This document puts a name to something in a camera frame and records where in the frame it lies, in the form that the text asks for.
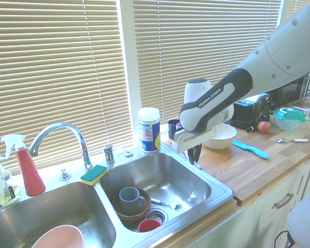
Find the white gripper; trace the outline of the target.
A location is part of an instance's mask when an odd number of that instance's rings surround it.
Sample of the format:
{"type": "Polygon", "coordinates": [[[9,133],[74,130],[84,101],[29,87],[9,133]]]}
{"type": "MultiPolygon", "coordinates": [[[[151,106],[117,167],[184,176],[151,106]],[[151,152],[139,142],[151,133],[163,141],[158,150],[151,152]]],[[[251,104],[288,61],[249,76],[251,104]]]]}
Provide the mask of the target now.
{"type": "Polygon", "coordinates": [[[213,127],[202,134],[195,135],[187,132],[185,129],[175,132],[173,139],[173,150],[183,152],[188,150],[190,163],[198,162],[202,151],[202,143],[214,138],[216,135],[216,127],[213,127]]]}

